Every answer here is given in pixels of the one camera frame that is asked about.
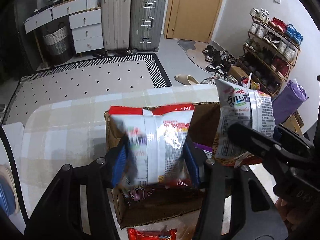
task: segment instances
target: metal screw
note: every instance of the metal screw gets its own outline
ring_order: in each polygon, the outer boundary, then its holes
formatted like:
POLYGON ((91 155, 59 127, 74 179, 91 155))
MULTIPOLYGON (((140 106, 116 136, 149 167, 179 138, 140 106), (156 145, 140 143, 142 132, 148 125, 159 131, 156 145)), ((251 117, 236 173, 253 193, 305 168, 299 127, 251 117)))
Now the metal screw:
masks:
POLYGON ((247 165, 242 165, 241 170, 243 171, 249 171, 249 167, 247 165))
POLYGON ((62 169, 63 169, 64 171, 68 171, 68 170, 70 170, 70 168, 71 168, 71 165, 70 165, 70 164, 65 164, 65 165, 62 166, 62 169))
POLYGON ((105 162, 106 162, 106 159, 103 158, 103 157, 97 159, 97 163, 98 163, 98 164, 103 164, 103 163, 105 163, 105 162))
POLYGON ((279 146, 279 145, 277 145, 277 144, 274 144, 274 147, 278 150, 278 151, 281 151, 281 147, 279 146))
POLYGON ((212 158, 208 158, 205 160, 206 163, 208 163, 209 165, 214 165, 215 164, 215 160, 212 158))

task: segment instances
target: shoe rack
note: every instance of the shoe rack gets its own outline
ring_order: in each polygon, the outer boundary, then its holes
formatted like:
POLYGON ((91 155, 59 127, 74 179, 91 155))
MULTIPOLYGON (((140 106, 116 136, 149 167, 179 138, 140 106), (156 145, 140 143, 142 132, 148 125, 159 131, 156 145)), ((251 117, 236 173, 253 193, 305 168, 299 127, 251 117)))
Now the shoe rack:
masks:
POLYGON ((299 46, 298 44, 296 44, 295 42, 293 42, 289 37, 287 37, 286 35, 284 35, 283 33, 281 33, 281 32, 280 32, 279 30, 277 30, 276 28, 270 26, 269 24, 266 24, 265 22, 261 21, 260 19, 258 19, 258 18, 256 18, 256 17, 253 17, 253 16, 251 16, 251 17, 252 17, 252 21, 253 21, 253 22, 255 22, 255 23, 257 23, 257 24, 262 24, 264 27, 268 28, 269 30, 272 30, 276 35, 282 37, 282 38, 283 38, 283 41, 284 41, 287 45, 290 43, 291 45, 293 45, 293 46, 297 49, 297 55, 296 55, 295 58, 290 62, 290 61, 288 61, 288 60, 278 51, 278 49, 275 49, 273 46, 271 46, 271 44, 269 44, 265 39, 261 39, 260 37, 254 35, 254 34, 252 34, 252 33, 250 33, 250 32, 248 31, 248 37, 249 37, 249 39, 255 38, 255 39, 261 40, 264 44, 267 45, 267 46, 264 46, 266 49, 269 49, 270 51, 274 52, 274 57, 273 57, 273 59, 275 58, 275 56, 278 56, 278 57, 280 57, 282 60, 284 60, 285 62, 287 62, 287 63, 289 64, 289 71, 288 71, 287 75, 286 75, 284 78, 282 78, 282 77, 280 77, 280 76, 278 75, 278 73, 277 73, 276 71, 274 71, 274 70, 271 68, 270 65, 268 65, 268 64, 265 63, 260 57, 258 57, 258 54, 257 54, 257 53, 251 51, 248 47, 246 47, 245 45, 243 45, 244 54, 247 52, 247 53, 250 53, 250 54, 252 54, 253 56, 255 56, 263 65, 265 65, 266 68, 268 68, 268 69, 270 70, 270 72, 273 74, 273 76, 275 76, 275 78, 276 78, 276 79, 279 81, 279 83, 281 84, 280 87, 279 87, 275 92, 272 93, 271 91, 269 91, 269 89, 268 89, 266 86, 264 86, 264 85, 260 82, 260 80, 259 80, 257 77, 254 77, 254 79, 256 80, 255 82, 259 82, 259 83, 261 84, 262 88, 265 88, 264 90, 265 90, 265 91, 268 91, 269 94, 271 95, 271 97, 274 97, 274 96, 276 96, 276 95, 279 93, 282 85, 286 84, 286 82, 287 82, 287 80, 288 80, 288 78, 289 78, 289 74, 290 74, 291 70, 292 70, 292 69, 295 67, 295 65, 296 65, 296 62, 297 62, 298 56, 299 56, 299 54, 300 54, 300 52, 301 52, 301 49, 300 49, 300 46, 299 46))

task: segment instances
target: door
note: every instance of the door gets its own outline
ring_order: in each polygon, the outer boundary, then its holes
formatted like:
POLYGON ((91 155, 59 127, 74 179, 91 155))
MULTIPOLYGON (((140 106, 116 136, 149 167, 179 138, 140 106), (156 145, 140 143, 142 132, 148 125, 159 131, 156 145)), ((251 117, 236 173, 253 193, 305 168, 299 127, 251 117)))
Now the door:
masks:
POLYGON ((208 42, 220 0, 173 0, 167 38, 208 42))

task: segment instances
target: silver suitcase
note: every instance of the silver suitcase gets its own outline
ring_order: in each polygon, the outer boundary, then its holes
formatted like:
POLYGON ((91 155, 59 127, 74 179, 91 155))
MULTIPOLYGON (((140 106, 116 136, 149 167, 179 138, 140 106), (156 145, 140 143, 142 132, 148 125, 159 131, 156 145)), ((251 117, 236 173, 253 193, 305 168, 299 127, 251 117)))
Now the silver suitcase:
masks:
POLYGON ((101 0, 103 45, 106 51, 128 49, 131 0, 101 0))
POLYGON ((158 52, 165 0, 131 0, 130 45, 132 52, 158 52))

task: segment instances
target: mat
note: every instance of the mat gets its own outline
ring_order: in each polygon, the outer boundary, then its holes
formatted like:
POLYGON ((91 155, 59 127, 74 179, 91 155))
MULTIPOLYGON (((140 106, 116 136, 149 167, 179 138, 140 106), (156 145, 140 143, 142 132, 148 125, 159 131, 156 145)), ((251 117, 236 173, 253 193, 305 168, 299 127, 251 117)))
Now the mat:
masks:
POLYGON ((50 103, 168 86, 155 53, 74 62, 22 77, 3 124, 25 125, 33 111, 50 103))
POLYGON ((205 55, 202 51, 207 47, 207 43, 199 41, 187 41, 178 40, 178 44, 184 49, 189 59, 192 60, 194 64, 206 71, 206 67, 210 65, 210 62, 204 60, 205 55))

